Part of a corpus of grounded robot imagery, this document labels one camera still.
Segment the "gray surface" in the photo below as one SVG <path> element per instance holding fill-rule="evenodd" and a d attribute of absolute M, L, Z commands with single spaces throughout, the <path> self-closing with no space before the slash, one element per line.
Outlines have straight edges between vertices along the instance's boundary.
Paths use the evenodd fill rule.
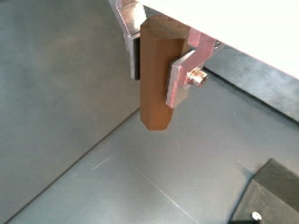
<path fill-rule="evenodd" d="M 299 122 L 299 80 L 228 46 L 204 66 Z"/>
<path fill-rule="evenodd" d="M 139 107 L 107 1 L 0 1 L 0 223 Z"/>
<path fill-rule="evenodd" d="M 299 173 L 298 136 L 298 123 L 210 77 L 167 131 L 133 114 L 11 223 L 223 224 L 270 158 Z"/>

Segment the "metal bracket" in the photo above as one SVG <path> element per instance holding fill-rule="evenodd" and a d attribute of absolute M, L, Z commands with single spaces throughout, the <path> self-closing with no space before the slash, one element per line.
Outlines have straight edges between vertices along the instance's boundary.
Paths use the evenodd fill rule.
<path fill-rule="evenodd" d="M 108 0 L 124 32 L 129 53 L 131 78 L 140 79 L 140 25 L 145 21 L 144 6 L 135 0 Z"/>
<path fill-rule="evenodd" d="M 194 48 L 171 66 L 165 104 L 175 108 L 187 98 L 191 84 L 202 87 L 207 74 L 202 71 L 204 61 L 216 53 L 223 44 L 204 33 L 189 30 L 188 45 Z"/>

